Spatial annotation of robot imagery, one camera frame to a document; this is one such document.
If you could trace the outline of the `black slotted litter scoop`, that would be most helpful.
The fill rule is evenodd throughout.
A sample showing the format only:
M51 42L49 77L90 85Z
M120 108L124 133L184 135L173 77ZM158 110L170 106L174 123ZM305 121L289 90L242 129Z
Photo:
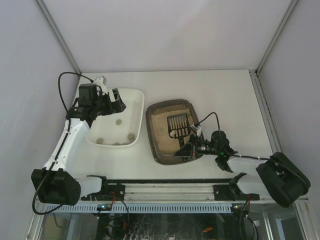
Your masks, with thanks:
M167 117L167 130L170 137L170 132L175 131L175 136L171 139L178 140L180 148L185 145L185 138L191 134L191 126L189 123L188 115L180 113L170 115Z

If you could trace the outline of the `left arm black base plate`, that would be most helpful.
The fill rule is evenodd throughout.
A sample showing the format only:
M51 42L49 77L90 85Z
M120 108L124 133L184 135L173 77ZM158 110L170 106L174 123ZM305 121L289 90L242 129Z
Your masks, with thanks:
M81 197L82 201L120 201L124 200L126 193L126 186L120 183L109 183L107 187L103 188L97 193L92 193Z

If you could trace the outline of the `dark brown litter box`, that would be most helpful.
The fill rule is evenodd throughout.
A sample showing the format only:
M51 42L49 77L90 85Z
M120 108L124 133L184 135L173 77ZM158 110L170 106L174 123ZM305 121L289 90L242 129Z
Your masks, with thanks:
M195 157L176 156L175 153L188 143L189 132L186 136L176 138L173 133L177 130L171 128L168 117L186 115L190 125L199 121L193 105L185 99L173 99L150 105L145 112L146 129L150 148L154 160L161 165L180 165L200 159L203 154L197 153Z

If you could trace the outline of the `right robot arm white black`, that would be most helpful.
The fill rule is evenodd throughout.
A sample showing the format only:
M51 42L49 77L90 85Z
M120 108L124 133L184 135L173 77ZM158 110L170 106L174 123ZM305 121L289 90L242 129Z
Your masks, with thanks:
M175 153L183 160L194 160L200 155L215 156L222 171L236 174L228 183L233 200L269 195L278 205L287 208L311 187L310 180L284 153L275 152L269 157L239 154L231 148L223 131L214 131L210 140L191 135Z

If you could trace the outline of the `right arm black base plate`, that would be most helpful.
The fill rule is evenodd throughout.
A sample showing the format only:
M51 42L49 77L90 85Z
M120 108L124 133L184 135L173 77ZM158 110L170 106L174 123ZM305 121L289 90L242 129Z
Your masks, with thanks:
M247 199L258 201L260 195L255 193L243 193L237 183L246 173L239 173L228 184L215 184L213 194L215 201L246 201Z

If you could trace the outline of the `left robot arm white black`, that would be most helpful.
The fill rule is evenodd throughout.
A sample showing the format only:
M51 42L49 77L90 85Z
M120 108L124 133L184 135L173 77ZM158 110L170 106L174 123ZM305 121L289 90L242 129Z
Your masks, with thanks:
M44 204L74 206L80 198L99 193L105 176L75 178L71 168L82 141L97 117L122 113L126 109L118 89L108 91L100 83L86 83L78 88L78 97L66 113L62 135L43 168L34 169L31 180L35 199Z

